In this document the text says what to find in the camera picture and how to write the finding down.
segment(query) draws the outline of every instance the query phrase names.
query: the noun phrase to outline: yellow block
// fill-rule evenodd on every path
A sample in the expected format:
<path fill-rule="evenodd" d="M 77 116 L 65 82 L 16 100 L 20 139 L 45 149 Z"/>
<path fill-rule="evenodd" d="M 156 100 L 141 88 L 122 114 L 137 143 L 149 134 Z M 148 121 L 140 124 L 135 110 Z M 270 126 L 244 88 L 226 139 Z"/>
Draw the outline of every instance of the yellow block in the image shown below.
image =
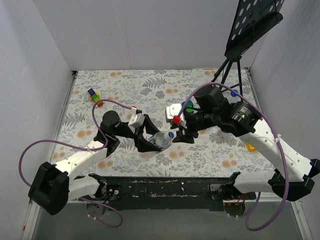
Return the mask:
<path fill-rule="evenodd" d="M 245 142 L 245 145 L 249 152 L 257 151 L 257 149 L 255 149 L 255 147 L 250 145 L 249 143 Z"/>

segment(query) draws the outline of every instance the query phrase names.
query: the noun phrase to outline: black metal frame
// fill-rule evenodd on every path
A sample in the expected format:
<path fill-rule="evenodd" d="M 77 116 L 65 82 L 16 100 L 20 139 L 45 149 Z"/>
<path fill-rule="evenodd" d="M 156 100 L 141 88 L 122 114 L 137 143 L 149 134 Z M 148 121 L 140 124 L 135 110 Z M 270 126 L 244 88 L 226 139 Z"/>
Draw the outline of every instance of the black metal frame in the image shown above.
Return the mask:
<path fill-rule="evenodd" d="M 214 190 L 229 177 L 117 177 L 105 176 L 108 205 L 117 210 L 206 209 L 224 211 L 222 199 Z M 254 192 L 246 199 L 256 199 Z"/>
<path fill-rule="evenodd" d="M 243 95 L 240 66 L 242 54 L 283 19 L 279 13 L 283 2 L 284 0 L 239 0 L 224 53 L 226 60 L 214 74 L 211 82 L 215 82 L 227 66 L 221 81 L 225 84 L 232 64 L 236 63 L 239 83 L 230 88 L 239 86 L 240 94 Z"/>

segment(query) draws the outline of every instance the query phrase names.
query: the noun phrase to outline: white wall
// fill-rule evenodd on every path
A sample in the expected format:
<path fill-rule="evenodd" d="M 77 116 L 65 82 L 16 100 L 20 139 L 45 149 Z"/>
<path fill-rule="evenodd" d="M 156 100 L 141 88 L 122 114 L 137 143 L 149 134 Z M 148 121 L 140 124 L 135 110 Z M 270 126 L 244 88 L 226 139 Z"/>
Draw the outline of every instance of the white wall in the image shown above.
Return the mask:
<path fill-rule="evenodd" d="M 0 0 L 0 23 L 0 239 L 16 240 L 29 202 L 19 157 L 30 143 L 54 136 L 71 72 L 32 0 Z M 28 181 L 49 148 L 45 143 L 27 153 Z"/>
<path fill-rule="evenodd" d="M 237 0 L 33 0 L 72 70 L 219 67 Z M 250 67 L 262 41 L 241 65 Z"/>
<path fill-rule="evenodd" d="M 320 1 L 290 0 L 284 20 L 271 30 L 252 65 L 263 111 L 282 137 L 307 158 L 320 158 Z M 302 206 L 320 239 L 320 176 Z"/>

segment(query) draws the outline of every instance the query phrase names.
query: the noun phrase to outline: floral pattern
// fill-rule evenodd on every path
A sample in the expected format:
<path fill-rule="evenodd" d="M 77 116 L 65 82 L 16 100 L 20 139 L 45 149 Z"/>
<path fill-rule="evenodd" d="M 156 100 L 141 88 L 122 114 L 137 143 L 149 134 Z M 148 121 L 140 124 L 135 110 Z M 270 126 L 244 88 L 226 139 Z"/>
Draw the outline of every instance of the floral pattern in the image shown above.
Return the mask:
<path fill-rule="evenodd" d="M 150 116 L 157 128 L 168 131 L 170 124 L 165 120 L 165 108 L 185 101 L 195 88 L 211 81 L 215 72 L 214 69 L 79 71 L 58 140 L 84 147 L 97 134 L 91 115 L 93 102 L 89 101 L 87 93 L 90 88 L 98 92 L 101 98 L 137 106 Z M 255 97 L 246 72 L 243 70 L 241 73 L 243 94 L 254 103 Z M 238 73 L 231 70 L 226 84 L 232 86 L 237 82 Z M 230 102 L 239 101 L 238 97 L 232 97 L 227 91 L 223 94 Z M 109 110 L 116 111 L 123 122 L 131 117 L 127 109 L 106 102 L 95 109 L 98 123 Z M 199 138 L 195 139 L 194 144 L 174 143 L 151 159 L 139 157 L 133 139 L 119 139 L 121 144 L 111 156 L 92 165 L 83 174 L 95 172 L 101 176 L 228 177 L 237 171 L 251 173 L 273 169 L 273 165 L 259 152 L 249 152 L 240 139 L 222 132 L 218 127 L 199 131 Z M 57 145 L 52 162 L 61 161 L 76 151 Z"/>

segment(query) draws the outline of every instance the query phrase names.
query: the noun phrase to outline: cable tie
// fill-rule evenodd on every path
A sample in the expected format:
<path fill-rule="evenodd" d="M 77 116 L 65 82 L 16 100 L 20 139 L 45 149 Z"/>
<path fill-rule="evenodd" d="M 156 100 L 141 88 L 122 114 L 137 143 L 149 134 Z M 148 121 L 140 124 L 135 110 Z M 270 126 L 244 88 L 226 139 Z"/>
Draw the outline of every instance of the cable tie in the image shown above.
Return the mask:
<path fill-rule="evenodd" d="M 88 146 L 88 148 L 86 149 L 89 153 L 91 153 L 92 155 L 94 155 L 94 153 L 91 151 L 90 147 Z"/>
<path fill-rule="evenodd" d="M 281 134 L 278 134 L 277 137 L 274 139 L 275 145 L 280 141 L 280 138 L 281 138 Z"/>

